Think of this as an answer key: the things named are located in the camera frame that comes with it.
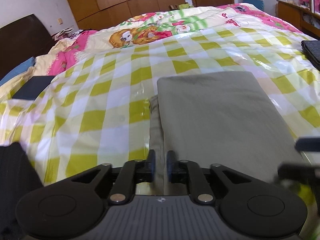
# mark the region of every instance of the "wooden desk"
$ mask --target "wooden desk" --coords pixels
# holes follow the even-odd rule
[[[311,25],[310,23],[307,23],[303,20],[304,14],[309,14],[317,19],[320,20],[320,15],[316,13],[310,12],[308,9],[305,9],[303,7],[278,1],[278,17],[283,19],[286,22],[291,23],[293,26],[295,26],[300,31],[313,36],[314,38],[320,39],[320,30]]]

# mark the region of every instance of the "black wallet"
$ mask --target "black wallet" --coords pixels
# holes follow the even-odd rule
[[[16,92],[12,99],[36,100],[55,76],[33,76]]]
[[[301,45],[307,59],[320,71],[320,41],[302,41]]]

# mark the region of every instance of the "thermos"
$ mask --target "thermos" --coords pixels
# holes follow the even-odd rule
[[[309,10],[312,13],[315,13],[315,0],[310,0]]]

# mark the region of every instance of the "plaid sheet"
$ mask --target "plaid sheet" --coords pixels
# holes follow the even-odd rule
[[[149,102],[160,77],[250,71],[294,138],[320,134],[319,72],[301,52],[310,37],[261,26],[182,33],[153,43],[82,53],[34,101],[0,103],[0,143],[19,141],[45,184],[101,163],[144,159]]]

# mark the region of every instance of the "brown headboard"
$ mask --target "brown headboard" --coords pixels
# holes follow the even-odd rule
[[[31,57],[47,54],[55,41],[34,15],[23,17],[0,29],[0,79]]]

